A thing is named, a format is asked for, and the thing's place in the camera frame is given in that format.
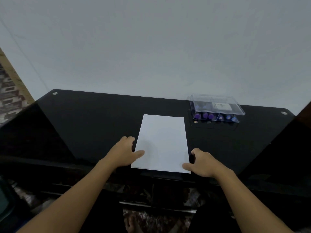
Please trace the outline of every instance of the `clear plastic box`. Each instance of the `clear plastic box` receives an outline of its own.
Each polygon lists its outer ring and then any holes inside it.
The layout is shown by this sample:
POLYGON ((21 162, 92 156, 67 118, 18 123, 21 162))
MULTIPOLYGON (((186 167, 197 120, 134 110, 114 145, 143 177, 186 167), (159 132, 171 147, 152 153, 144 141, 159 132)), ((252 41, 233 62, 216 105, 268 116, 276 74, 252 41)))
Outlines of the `clear plastic box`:
POLYGON ((245 112, 232 96, 191 94, 193 119, 239 123, 245 112))

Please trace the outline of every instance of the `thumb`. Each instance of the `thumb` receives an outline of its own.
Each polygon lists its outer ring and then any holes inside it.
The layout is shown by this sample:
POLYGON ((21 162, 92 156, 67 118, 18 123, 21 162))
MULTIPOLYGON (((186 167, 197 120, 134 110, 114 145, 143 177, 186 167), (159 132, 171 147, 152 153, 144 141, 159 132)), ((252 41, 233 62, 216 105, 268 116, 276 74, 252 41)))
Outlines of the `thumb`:
POLYGON ((192 171, 193 169, 193 164, 192 163, 183 163, 183 169, 187 171, 192 171))
POLYGON ((136 159, 138 159, 145 154, 145 151, 144 150, 138 150, 134 154, 135 154, 136 159))

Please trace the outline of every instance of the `white paper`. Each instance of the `white paper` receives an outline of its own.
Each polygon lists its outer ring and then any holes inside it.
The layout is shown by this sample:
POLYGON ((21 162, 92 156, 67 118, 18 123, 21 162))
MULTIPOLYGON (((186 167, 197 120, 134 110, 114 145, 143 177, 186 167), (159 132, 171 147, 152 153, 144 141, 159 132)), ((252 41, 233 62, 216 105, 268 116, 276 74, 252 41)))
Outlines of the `white paper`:
POLYGON ((190 173, 182 168, 189 163, 183 117, 144 114, 136 148, 145 154, 132 163, 132 168, 190 173))

